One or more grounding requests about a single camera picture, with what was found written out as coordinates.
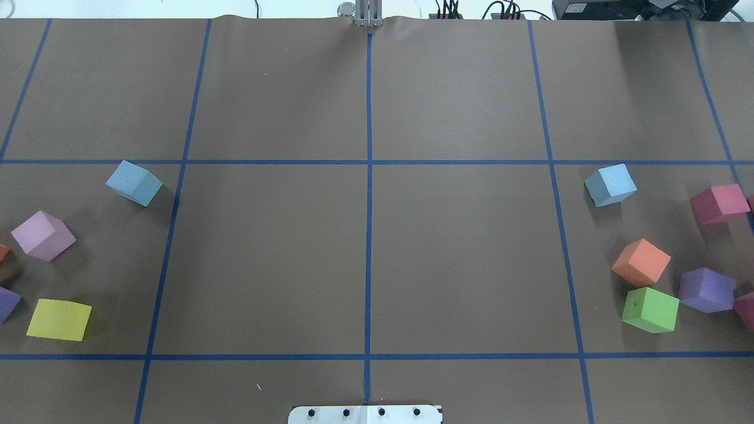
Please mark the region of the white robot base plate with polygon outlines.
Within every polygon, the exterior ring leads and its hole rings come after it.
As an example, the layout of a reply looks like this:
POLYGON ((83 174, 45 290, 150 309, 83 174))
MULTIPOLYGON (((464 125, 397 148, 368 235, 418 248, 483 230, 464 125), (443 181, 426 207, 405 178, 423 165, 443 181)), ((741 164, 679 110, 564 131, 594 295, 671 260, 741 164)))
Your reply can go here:
POLYGON ((443 423, 441 406, 353 405, 293 408, 288 423, 443 423))

